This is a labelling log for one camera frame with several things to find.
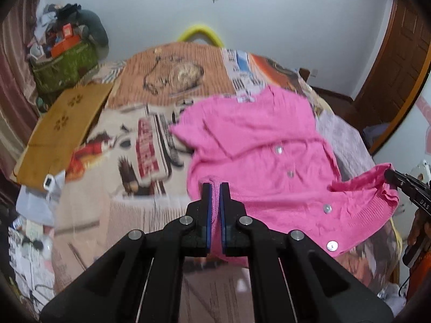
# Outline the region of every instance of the green storage box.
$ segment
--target green storage box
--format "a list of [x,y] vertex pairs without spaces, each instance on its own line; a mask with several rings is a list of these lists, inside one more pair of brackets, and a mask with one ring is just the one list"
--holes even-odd
[[96,49],[85,41],[51,61],[32,62],[39,96],[45,104],[52,105],[64,89],[75,86],[79,79],[97,64]]

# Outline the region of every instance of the yellow arch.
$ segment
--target yellow arch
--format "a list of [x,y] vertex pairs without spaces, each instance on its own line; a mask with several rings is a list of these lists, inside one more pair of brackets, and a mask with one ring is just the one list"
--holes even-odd
[[214,46],[217,47],[224,47],[225,45],[221,41],[221,39],[217,36],[217,34],[214,32],[214,30],[210,29],[206,25],[203,24],[196,24],[188,28],[185,32],[181,34],[181,36],[178,38],[178,41],[187,41],[189,38],[191,38],[194,34],[203,34],[206,37],[210,39],[210,41],[213,43]]

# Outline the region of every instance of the hand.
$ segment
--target hand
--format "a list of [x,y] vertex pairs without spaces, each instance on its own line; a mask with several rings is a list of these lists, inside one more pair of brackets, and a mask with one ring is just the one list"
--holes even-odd
[[419,237],[419,233],[422,228],[425,229],[425,233],[431,238],[431,223],[427,222],[429,218],[428,214],[418,209],[415,213],[415,219],[413,220],[412,229],[410,230],[409,237],[407,238],[407,245],[413,246],[416,243],[416,239]]

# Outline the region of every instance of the pink cardigan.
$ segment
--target pink cardigan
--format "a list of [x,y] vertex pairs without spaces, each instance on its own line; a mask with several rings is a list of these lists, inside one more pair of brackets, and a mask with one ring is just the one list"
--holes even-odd
[[374,234],[398,205],[396,188],[383,176],[390,164],[341,182],[309,102],[281,88],[268,86],[255,102],[200,101],[171,132],[195,149],[187,177],[192,200],[200,199],[203,183],[213,184],[212,252],[218,256],[221,182],[248,215],[276,231],[302,230],[333,257]]

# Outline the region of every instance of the wooden door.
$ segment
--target wooden door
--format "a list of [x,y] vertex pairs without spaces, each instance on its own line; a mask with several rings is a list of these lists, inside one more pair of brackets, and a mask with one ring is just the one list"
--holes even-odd
[[395,0],[381,50],[354,101],[358,117],[352,122],[359,131],[391,123],[405,109],[406,100],[418,82],[422,85],[421,77],[428,70],[430,41],[431,34],[413,6],[406,0]]

